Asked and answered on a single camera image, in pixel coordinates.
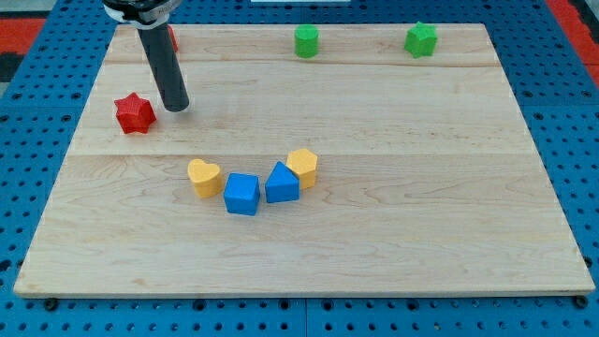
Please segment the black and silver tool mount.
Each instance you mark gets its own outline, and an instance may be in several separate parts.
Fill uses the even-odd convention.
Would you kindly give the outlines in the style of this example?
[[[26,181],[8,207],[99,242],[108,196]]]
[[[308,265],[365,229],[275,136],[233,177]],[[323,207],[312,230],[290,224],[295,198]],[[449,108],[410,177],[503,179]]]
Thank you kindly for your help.
[[[182,0],[102,0],[106,13],[119,23],[150,30],[168,21]]]

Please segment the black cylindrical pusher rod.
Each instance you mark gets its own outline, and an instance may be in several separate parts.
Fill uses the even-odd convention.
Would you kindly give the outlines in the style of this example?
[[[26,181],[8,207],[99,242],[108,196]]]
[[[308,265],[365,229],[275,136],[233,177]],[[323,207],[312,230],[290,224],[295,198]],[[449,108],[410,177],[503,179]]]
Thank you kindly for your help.
[[[138,33],[163,106],[171,112],[186,110],[190,101],[168,25],[139,29]]]

